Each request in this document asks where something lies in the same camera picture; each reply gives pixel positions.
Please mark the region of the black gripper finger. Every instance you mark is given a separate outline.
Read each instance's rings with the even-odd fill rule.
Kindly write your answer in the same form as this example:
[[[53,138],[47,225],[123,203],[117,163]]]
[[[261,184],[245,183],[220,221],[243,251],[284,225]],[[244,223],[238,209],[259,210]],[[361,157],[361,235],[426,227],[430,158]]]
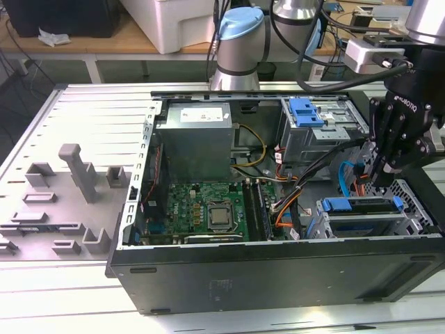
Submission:
[[[394,105],[386,100],[372,98],[369,102],[370,125],[369,139],[374,143],[375,158],[371,169],[373,185],[390,185],[393,177],[384,172],[387,157],[385,146],[387,144],[387,128],[391,127],[391,114]]]
[[[390,186],[407,167],[424,166],[435,155],[434,116],[422,106],[381,108],[381,185]]]

